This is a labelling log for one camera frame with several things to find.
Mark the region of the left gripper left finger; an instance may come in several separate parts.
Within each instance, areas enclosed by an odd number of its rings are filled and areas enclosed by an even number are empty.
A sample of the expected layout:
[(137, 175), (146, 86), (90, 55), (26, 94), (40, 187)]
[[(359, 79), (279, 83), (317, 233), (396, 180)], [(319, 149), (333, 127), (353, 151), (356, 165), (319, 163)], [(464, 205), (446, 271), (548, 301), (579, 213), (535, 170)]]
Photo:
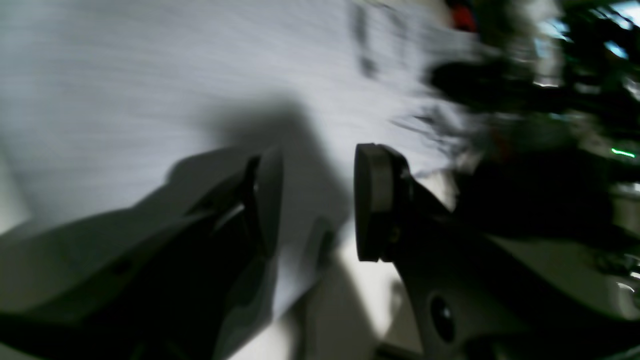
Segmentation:
[(270, 294), (284, 182), (278, 148), (174, 223), (46, 303), (2, 313), (1, 343), (41, 360), (218, 360)]

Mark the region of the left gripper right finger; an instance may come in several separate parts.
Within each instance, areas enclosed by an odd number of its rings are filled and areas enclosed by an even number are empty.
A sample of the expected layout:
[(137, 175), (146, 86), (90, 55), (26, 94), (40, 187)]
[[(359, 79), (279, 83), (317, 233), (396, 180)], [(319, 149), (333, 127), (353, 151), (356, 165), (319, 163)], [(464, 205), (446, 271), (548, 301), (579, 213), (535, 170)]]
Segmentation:
[(391, 262), (426, 360), (637, 360), (639, 253), (515, 241), (454, 217), (401, 153), (354, 158), (358, 258)]

